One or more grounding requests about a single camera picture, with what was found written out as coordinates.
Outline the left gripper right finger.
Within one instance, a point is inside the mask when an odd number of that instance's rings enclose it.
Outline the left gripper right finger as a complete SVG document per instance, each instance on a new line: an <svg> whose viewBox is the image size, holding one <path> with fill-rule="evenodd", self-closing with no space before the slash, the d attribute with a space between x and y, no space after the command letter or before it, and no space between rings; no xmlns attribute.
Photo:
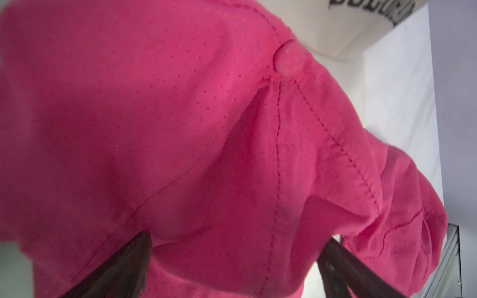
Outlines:
<svg viewBox="0 0 477 298"><path fill-rule="evenodd" d="M317 264L327 298L405 298L333 238Z"/></svg>

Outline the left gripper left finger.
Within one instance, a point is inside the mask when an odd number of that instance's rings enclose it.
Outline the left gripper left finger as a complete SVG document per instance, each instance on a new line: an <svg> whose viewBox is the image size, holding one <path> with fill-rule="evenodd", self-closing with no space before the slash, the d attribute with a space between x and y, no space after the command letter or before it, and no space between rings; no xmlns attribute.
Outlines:
<svg viewBox="0 0 477 298"><path fill-rule="evenodd" d="M151 255L150 234L140 232L61 298L139 298Z"/></svg>

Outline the pink cap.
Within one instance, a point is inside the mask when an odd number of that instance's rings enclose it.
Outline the pink cap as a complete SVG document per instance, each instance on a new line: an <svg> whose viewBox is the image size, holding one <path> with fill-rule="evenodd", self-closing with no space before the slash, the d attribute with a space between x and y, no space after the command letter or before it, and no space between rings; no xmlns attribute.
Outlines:
<svg viewBox="0 0 477 298"><path fill-rule="evenodd" d="M298 298L326 243L406 296L444 206L255 1L11 1L1 13L1 241L36 295L138 233L147 298Z"/></svg>

